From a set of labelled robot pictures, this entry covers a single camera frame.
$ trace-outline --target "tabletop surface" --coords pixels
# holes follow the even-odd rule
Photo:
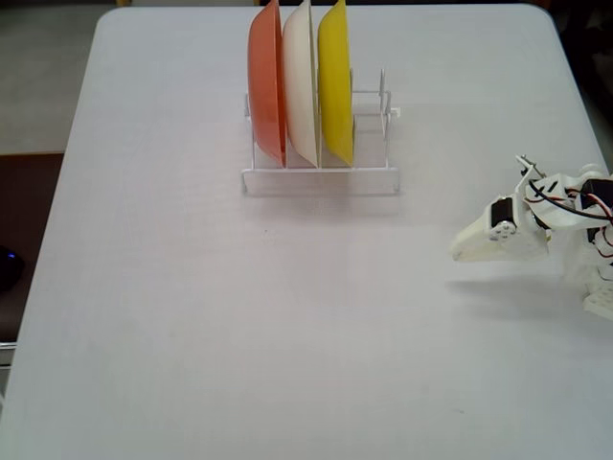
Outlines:
[[[385,67],[402,111],[402,193],[254,198],[256,12],[99,23],[0,458],[610,458],[613,323],[562,283],[560,239],[531,264],[447,254],[514,155],[603,164],[551,19],[349,7],[355,83]]]

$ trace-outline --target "white plate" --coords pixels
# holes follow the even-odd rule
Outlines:
[[[301,3],[285,21],[283,53],[289,141],[301,156],[318,166],[319,122],[310,0]]]

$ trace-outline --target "plate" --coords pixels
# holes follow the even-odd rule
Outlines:
[[[339,0],[319,25],[319,104],[326,146],[353,163],[352,82],[345,0]]]
[[[260,149],[285,166],[285,110],[279,3],[271,1],[249,29],[249,111]]]
[[[311,164],[318,166],[319,117],[313,41],[310,0],[305,0],[284,26],[285,115],[291,145]]]

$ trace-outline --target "orange plate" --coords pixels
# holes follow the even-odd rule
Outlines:
[[[249,110],[256,142],[285,166],[285,109],[281,18],[277,0],[258,13],[247,51]]]

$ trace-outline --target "black wire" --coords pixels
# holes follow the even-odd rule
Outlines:
[[[557,201],[555,201],[554,199],[549,198],[548,196],[543,194],[540,190],[538,190],[536,188],[536,186],[533,184],[533,182],[534,182],[533,180],[529,180],[528,184],[530,185],[530,188],[533,189],[534,193],[537,196],[540,196],[541,198],[543,198],[545,201],[549,201],[554,206],[557,206],[558,208],[563,209],[564,211],[567,211],[567,212],[569,212],[571,214],[576,214],[578,216],[583,216],[585,218],[598,219],[598,220],[607,220],[607,221],[613,223],[613,218],[610,218],[608,216],[598,216],[596,214],[584,213],[583,211],[580,211],[578,209],[569,208],[568,206],[564,206],[563,204],[559,204]]]

